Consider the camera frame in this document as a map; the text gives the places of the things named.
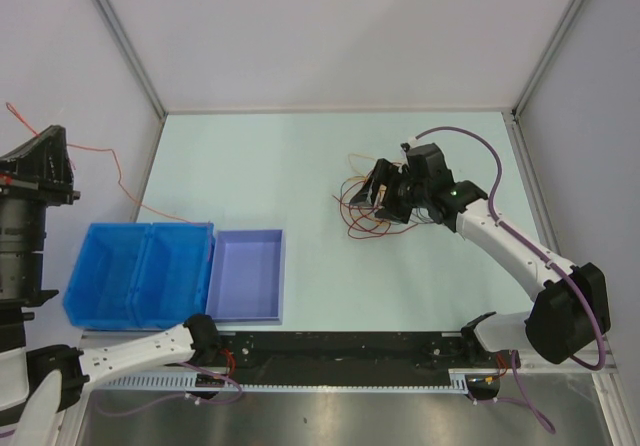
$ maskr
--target plastic bin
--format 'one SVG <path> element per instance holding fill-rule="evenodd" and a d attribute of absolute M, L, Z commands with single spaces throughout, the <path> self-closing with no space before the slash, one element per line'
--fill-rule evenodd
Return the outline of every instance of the plastic bin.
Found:
<path fill-rule="evenodd" d="M 90 329 L 137 328 L 130 302 L 149 224 L 92 224 L 64 298 L 69 320 Z"/>
<path fill-rule="evenodd" d="M 281 230 L 220 231 L 206 312 L 218 322 L 282 322 Z"/>
<path fill-rule="evenodd" d="M 204 313 L 215 240 L 213 225 L 156 223 L 133 292 L 143 329 L 166 329 Z"/>

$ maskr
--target blue bin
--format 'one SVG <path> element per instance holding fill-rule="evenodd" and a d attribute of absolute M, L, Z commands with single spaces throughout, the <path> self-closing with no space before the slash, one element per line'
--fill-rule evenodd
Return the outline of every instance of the blue bin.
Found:
<path fill-rule="evenodd" d="M 132 298 L 141 328 L 166 329 L 204 313 L 214 244 L 212 224 L 153 225 Z"/>
<path fill-rule="evenodd" d="M 130 305 L 149 224 L 92 224 L 64 298 L 74 326 L 136 329 Z"/>
<path fill-rule="evenodd" d="M 213 225 L 92 224 L 64 307 L 74 326 L 165 329 L 205 311 Z"/>

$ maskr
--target table surface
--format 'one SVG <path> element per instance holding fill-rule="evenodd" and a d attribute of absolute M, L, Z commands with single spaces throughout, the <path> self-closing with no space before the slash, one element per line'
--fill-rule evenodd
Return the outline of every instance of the table surface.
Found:
<path fill-rule="evenodd" d="M 170 115 L 144 204 L 218 231 L 284 230 L 282 324 L 222 330 L 448 331 L 487 311 L 529 309 L 511 276 L 444 226 L 347 237 L 332 195 L 354 174 L 349 153 L 399 160 L 400 143 L 442 125 L 474 131 L 497 149 L 505 166 L 497 205 L 537 238 L 499 113 Z M 481 144 L 448 132 L 423 141 L 442 148 L 456 180 L 490 189 L 496 168 Z M 373 161 L 354 165 L 367 171 Z M 142 209 L 138 221 L 166 219 Z"/>

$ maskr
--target metal floor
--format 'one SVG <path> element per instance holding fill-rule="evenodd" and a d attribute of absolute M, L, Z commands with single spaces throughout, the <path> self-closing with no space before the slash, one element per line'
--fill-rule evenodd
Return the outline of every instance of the metal floor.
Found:
<path fill-rule="evenodd" d="M 397 393 L 251 393 L 228 406 L 195 407 L 182 399 L 125 418 L 100 416 L 91 404 L 83 446 L 300 445 L 610 445 L 591 376 L 523 378 L 534 404 L 555 424 L 547 434 L 525 409 L 473 406 L 463 396 Z M 512 378 L 502 396 L 518 397 Z M 109 411 L 164 393 L 100 391 Z"/>

